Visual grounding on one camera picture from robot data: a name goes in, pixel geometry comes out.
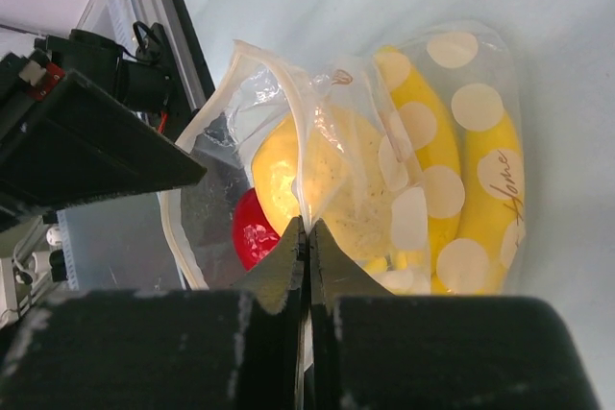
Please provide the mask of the yellow banana bunch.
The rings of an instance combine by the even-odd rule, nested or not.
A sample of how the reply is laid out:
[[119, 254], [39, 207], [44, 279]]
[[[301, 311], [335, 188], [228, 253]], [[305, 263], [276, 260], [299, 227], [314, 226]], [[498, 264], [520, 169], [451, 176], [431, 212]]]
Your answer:
[[524, 158], [504, 97], [466, 81], [445, 103], [401, 50], [376, 61], [424, 174], [432, 292], [499, 292], [525, 238]]

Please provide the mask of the yellow lemon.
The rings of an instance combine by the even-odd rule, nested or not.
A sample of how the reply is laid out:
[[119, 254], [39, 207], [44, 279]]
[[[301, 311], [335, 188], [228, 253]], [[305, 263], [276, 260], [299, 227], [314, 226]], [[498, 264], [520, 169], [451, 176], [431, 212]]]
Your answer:
[[292, 116], [261, 143], [252, 160], [254, 187], [263, 213], [277, 234], [303, 216], [325, 222], [338, 247], [357, 261], [385, 257], [391, 247], [394, 194], [379, 166], [386, 140], [351, 109], [316, 112], [316, 124], [299, 157]]

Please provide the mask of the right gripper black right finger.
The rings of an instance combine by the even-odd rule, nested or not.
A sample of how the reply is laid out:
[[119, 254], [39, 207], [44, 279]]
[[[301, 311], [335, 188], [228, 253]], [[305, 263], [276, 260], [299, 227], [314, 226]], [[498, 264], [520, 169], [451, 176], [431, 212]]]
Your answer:
[[527, 297], [394, 296], [310, 232], [318, 409], [595, 409], [571, 335]]

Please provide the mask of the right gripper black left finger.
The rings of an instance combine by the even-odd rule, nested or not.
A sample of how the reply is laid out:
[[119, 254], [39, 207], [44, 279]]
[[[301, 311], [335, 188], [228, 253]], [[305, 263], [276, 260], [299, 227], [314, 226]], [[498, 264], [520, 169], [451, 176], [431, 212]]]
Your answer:
[[232, 288], [53, 295], [14, 335], [5, 409], [299, 409], [300, 219]]

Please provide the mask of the clear zip top bag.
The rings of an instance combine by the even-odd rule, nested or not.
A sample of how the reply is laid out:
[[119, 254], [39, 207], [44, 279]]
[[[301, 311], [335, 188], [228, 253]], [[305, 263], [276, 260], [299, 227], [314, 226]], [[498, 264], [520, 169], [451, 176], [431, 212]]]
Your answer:
[[399, 295], [499, 293], [525, 238], [517, 76], [475, 21], [318, 73], [237, 41], [177, 144], [208, 169], [160, 196], [193, 289], [238, 280], [294, 218]]

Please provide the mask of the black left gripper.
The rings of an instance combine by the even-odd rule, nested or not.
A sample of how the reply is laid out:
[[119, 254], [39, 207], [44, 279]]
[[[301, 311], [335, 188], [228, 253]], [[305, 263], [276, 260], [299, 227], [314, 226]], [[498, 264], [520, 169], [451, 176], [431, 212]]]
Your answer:
[[1, 230], [107, 198], [199, 182], [206, 168], [36, 45], [1, 59]]

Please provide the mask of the red apple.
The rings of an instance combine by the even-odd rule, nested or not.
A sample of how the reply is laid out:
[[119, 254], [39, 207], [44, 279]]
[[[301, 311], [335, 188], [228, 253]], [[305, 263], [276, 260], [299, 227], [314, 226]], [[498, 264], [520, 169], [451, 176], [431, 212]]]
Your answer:
[[246, 191], [235, 207], [232, 238], [237, 256], [247, 271], [259, 264], [280, 241], [263, 213], [254, 188]]

